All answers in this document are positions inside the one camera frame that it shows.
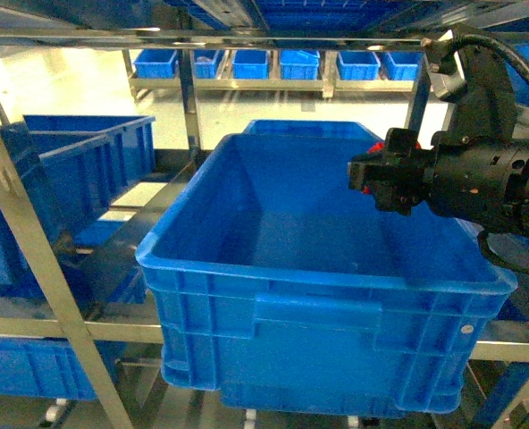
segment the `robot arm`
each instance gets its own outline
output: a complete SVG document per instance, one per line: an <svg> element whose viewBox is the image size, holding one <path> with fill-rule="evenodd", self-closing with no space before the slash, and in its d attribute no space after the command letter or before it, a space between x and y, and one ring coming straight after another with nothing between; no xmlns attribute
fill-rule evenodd
<svg viewBox="0 0 529 429"><path fill-rule="evenodd" d="M432 150L417 133L391 129L383 150L354 157L349 186L376 207L409 215L425 201L440 216L529 237L529 142L513 140L515 95L505 62L529 83L529 63L488 33L457 26L422 43L435 95L455 108Z"/></svg>

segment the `storage rack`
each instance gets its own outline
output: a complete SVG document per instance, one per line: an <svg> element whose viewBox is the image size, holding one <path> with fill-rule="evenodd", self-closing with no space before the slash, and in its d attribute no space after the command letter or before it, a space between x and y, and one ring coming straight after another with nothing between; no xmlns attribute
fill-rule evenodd
<svg viewBox="0 0 529 429"><path fill-rule="evenodd" d="M269 63L269 78L234 79L232 78L232 58L234 51L225 51L223 60L217 70L215 79L195 80L197 90L226 91L304 91L320 92L323 98L332 98L335 92L410 92L414 86L411 80L389 80L382 72L377 80L342 80L336 67L337 52L327 51L320 66L317 80L283 80L281 79L278 53L272 51ZM127 67L131 93L137 97L141 89L179 88L179 77L174 79L141 79L131 68L130 53L122 51Z"/></svg>
<svg viewBox="0 0 529 429"><path fill-rule="evenodd" d="M471 3L459 2L461 6L470 5ZM106 31L73 29L71 26L66 25L57 25L57 27L62 27L59 29L0 29L0 44L20 44L36 40L38 43L46 44L47 46L86 46L119 49L166 47L180 49L180 86L183 94L189 139L190 161L147 205L140 209L134 217L116 232L115 240L109 240L103 247L98 248L88 257L85 264L86 275L92 282L100 284L105 290L111 287L112 284L117 284L118 277L127 273L133 265L135 247L164 209L171 204L185 186L194 173L196 162L199 160L201 146L197 123L197 100L195 97L195 84L197 82L192 78L192 58L189 49L199 47L199 43L203 43L204 48L207 49L240 49L247 47L275 49L277 47L276 42L282 40L283 48L296 49L303 47L303 41L307 43L316 41L336 42L335 48L337 49L367 49L370 46L381 46L384 50L417 50L419 49L419 40L423 35L433 38L441 34L436 29L407 31L402 34L401 38L398 38L397 33L378 34L366 32L349 34L346 32L324 32L322 34L313 34L308 32L304 34L297 31L271 31L266 26L266 22L255 3L237 3L232 0L222 4L219 1L206 2L199 0L197 5L210 10L212 15L226 26L249 25L260 29L192 29L191 21L184 18L186 15L182 11L180 11L182 29L179 30ZM476 16L468 16L467 22L481 28L489 28L509 20L529 18L529 8L523 7L519 2L506 2L500 6L499 8L487 8L485 9L486 12ZM514 41L529 40L529 33L507 33L501 36ZM418 130L421 127L424 113L422 105L424 105L429 93L429 80L426 74L422 73L412 89L412 99L407 117L407 126L409 128ZM21 115L13 109L8 109L4 99L4 88L0 88L0 118L2 123L12 125L21 122ZM524 126L529 127L528 109L522 111L519 121ZM127 383L122 381L120 386L118 386L119 391L116 390L97 353L94 341L107 340L161 344L163 338L155 308L151 303L146 307L108 305L101 309L101 316L98 319L90 321L82 317L63 277L54 250L48 243L32 204L26 196L25 189L17 175L1 135L0 208L41 288L45 292L48 303L55 312L55 320L0 317L0 334L67 338L87 372L88 378L92 382L113 427L116 429L148 427L148 414L151 409L142 408L138 405L135 398L132 398L132 394L127 392ZM494 240L493 246L498 245L500 248L505 248L509 257L523 258L521 262L529 266L528 254L522 251L523 249L515 242L509 240L511 239L505 237L500 238L498 242ZM520 293L520 297L517 294L514 297L518 300L517 303L529 305L529 283L527 281L522 284ZM485 334L477 343L472 359L529 364L529 323L490 323L485 330ZM134 364L147 367L156 366L158 362L150 359L141 359L134 362ZM494 416L494 418L487 419L487 424L474 422L472 423L473 427L503 427L502 425L509 418L511 421L517 418L516 415L511 415L510 413L520 404L522 399L529 399L529 375L519 382L521 387L518 391L512 391L510 395L502 398L487 398L480 414L483 412ZM195 404L198 403L197 397L203 396L203 393L191 394L194 399L189 403L189 408L194 408ZM215 401L214 395L207 396L211 397L211 401ZM252 411L248 411L244 416L244 423L256 421L256 416ZM452 416L434 416L432 420L438 427L469 427L468 422L458 421ZM195 427L196 421L198 425L198 418L194 418L191 427Z"/></svg>

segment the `white floor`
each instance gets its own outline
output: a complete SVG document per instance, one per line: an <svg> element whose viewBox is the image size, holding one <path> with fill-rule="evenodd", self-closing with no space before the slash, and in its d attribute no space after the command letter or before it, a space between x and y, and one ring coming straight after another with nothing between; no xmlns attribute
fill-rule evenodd
<svg viewBox="0 0 529 429"><path fill-rule="evenodd" d="M187 148L180 91L156 90L135 105L119 51L29 48L6 56L4 65L25 114L152 114L156 147ZM338 94L322 100L319 93L226 91L198 98L202 146L213 149L224 135L242 132L254 119L361 122L385 137L388 128L403 126L408 94ZM443 103L429 104L424 146L441 128L446 109Z"/></svg>

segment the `black robotic end effector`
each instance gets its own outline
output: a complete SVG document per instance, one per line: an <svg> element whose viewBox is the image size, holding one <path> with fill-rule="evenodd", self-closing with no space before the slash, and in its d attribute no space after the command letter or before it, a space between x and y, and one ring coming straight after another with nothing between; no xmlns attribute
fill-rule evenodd
<svg viewBox="0 0 529 429"><path fill-rule="evenodd" d="M425 197L435 214L529 237L529 142L479 136L436 154Z"/></svg>
<svg viewBox="0 0 529 429"><path fill-rule="evenodd" d="M416 132L392 128L382 150L348 163L349 187L369 190L378 210L410 215L429 193L425 177L434 158L433 151L418 148Z"/></svg>

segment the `black cable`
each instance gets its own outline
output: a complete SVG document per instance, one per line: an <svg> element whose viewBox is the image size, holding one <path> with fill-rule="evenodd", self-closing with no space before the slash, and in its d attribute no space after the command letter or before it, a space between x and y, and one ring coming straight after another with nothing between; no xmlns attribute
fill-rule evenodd
<svg viewBox="0 0 529 429"><path fill-rule="evenodd" d="M507 268L508 270L512 270L517 273L529 275L529 269L523 268L520 265L512 264L493 252L489 246L488 240L489 232L487 230L483 230L477 235L477 244L479 244L479 249L481 250L481 254L485 259L487 259L493 265L500 266L501 268Z"/></svg>
<svg viewBox="0 0 529 429"><path fill-rule="evenodd" d="M455 54L464 46L482 46L502 56L529 86L529 61L512 46L496 38L482 34L458 34L450 41L448 55Z"/></svg>

